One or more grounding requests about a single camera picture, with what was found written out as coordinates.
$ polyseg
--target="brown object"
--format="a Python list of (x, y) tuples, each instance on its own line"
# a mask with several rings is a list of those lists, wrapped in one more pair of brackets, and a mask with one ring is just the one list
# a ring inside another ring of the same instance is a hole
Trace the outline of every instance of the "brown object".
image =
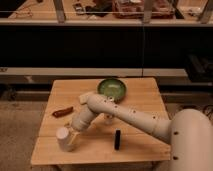
[(68, 115), (70, 114), (71, 112), (73, 112), (73, 107), (69, 107), (69, 108), (66, 108), (66, 109), (61, 109), (61, 110), (57, 110), (55, 112), (52, 113), (52, 115), (56, 118), (59, 118), (59, 117), (62, 117), (62, 116), (65, 116), (65, 115)]
[[(114, 118), (113, 124), (106, 125), (104, 115), (100, 114), (84, 133), (78, 135), (73, 152), (63, 152), (55, 133), (68, 120), (65, 117), (49, 117), (57, 106), (75, 106), (82, 109), (79, 96), (96, 91), (103, 79), (57, 80), (54, 82), (40, 132), (31, 158), (33, 165), (129, 163), (163, 161), (170, 159), (170, 146), (145, 134), (144, 132)], [(168, 118), (158, 86), (153, 78), (121, 79), (128, 88), (126, 97), (120, 105), (146, 113)], [(115, 130), (122, 130), (122, 143), (119, 151), (113, 148)]]
[[(142, 18), (144, 15), (144, 0), (140, 3), (121, 3), (120, 0), (112, 0), (113, 14), (117, 18)], [(167, 0), (155, 0), (152, 8), (152, 18), (172, 19), (174, 8)]]

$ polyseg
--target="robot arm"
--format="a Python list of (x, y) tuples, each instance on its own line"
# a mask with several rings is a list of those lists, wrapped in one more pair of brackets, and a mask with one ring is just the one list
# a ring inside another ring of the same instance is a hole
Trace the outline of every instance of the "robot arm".
[(120, 120), (166, 143), (170, 141), (170, 120), (116, 105), (107, 100), (106, 97), (98, 94), (90, 96), (87, 106), (78, 116), (73, 118), (72, 127), (79, 132), (84, 131), (100, 113), (114, 115)]
[(193, 109), (180, 111), (172, 121), (116, 105), (101, 95), (91, 95), (87, 106), (71, 126), (86, 130), (100, 114), (108, 113), (165, 143), (171, 144), (170, 171), (213, 170), (213, 127), (208, 118)]

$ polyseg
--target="cable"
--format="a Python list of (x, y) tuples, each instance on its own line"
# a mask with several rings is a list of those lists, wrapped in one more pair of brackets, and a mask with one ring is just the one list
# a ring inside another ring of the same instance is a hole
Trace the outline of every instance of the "cable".
[(145, 35), (145, 26), (142, 23), (142, 58), (141, 58), (141, 77), (144, 76), (144, 62), (145, 62), (145, 44), (146, 44), (146, 35)]

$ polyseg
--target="glass cabinet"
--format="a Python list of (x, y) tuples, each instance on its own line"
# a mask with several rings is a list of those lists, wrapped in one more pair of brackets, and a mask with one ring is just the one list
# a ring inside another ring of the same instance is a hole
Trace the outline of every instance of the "glass cabinet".
[(212, 9), (213, 0), (1, 0), (0, 82), (158, 69), (185, 77), (189, 55), (213, 59)]

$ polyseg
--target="floor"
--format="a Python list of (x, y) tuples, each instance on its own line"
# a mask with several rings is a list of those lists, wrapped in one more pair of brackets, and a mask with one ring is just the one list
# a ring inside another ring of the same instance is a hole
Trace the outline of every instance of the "floor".
[[(7, 171), (54, 171), (48, 166), (32, 167), (30, 158), (39, 131), (42, 116), (47, 104), (49, 91), (3, 91), (0, 98), (0, 170)], [(207, 93), (164, 93), (162, 95), (169, 116), (181, 108), (194, 107), (202, 110), (204, 105), (213, 104), (212, 95)], [(166, 171), (168, 163), (164, 163), (159, 171)], [(152, 164), (135, 163), (132, 165), (85, 165), (63, 167), (71, 171), (151, 171)]]

